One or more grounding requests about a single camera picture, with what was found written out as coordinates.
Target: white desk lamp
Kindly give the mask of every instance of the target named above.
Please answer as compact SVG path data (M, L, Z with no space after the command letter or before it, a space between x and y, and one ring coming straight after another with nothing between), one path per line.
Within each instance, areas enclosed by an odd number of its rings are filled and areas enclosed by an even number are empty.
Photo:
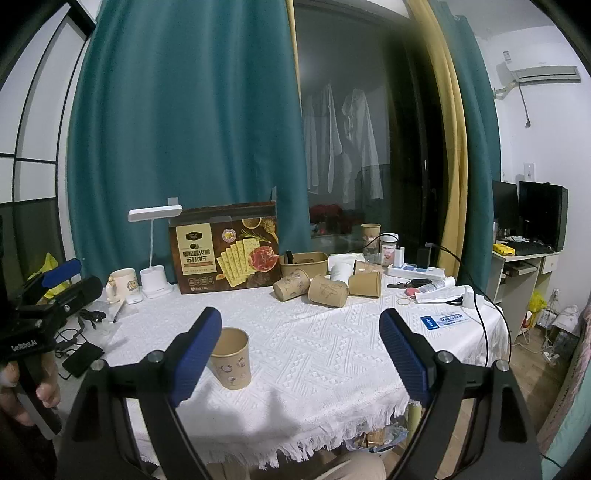
M142 292L149 299L165 295L172 291L173 286L166 281L166 274L162 265L152 266L152 253L154 252L154 220L159 218L171 218L181 214L183 207L180 205L168 205L164 207L138 208L130 210L127 220L130 222L142 222L150 220L150 266L139 272L142 279Z

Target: white cup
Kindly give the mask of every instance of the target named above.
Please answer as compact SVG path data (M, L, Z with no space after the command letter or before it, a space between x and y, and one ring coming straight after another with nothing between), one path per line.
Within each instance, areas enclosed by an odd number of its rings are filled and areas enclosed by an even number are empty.
M348 263L337 263L330 269L330 279L333 281L341 281L349 286L349 277L353 275L353 265Z
M117 301L125 300L130 295L139 294L138 277L133 268L121 268L109 275Z

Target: tablecloth fringe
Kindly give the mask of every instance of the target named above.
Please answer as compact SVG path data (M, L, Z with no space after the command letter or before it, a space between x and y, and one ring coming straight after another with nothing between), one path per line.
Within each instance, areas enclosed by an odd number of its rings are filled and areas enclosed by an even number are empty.
M342 425L335 430L334 426L320 426L319 431L323 434L311 435L297 443L275 443L274 448L268 450L266 455L255 452L245 452L244 445L232 445L225 443L223 450L212 449L211 444L197 445L197 452L204 463L224 463L227 460L237 460L243 465L257 465L260 469L267 467L278 468L278 452L297 462L308 460L316 450L326 447L332 450L341 445L345 440L356 437L361 432L371 432L380 429L391 423L393 414L400 416L404 414L406 404L401 407L387 406L381 408L377 413Z

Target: white mug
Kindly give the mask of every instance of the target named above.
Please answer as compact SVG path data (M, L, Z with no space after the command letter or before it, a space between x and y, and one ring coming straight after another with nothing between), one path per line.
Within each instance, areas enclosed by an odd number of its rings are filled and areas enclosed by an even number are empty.
M121 268L109 275L109 286L113 289L115 301L125 300L128 296L139 294L138 277L133 268Z

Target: window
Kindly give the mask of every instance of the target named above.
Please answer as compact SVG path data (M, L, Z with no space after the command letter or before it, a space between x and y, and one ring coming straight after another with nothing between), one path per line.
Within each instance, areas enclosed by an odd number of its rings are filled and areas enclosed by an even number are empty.
M329 5L295 4L313 249L360 249L380 223L415 250L431 185L410 20Z

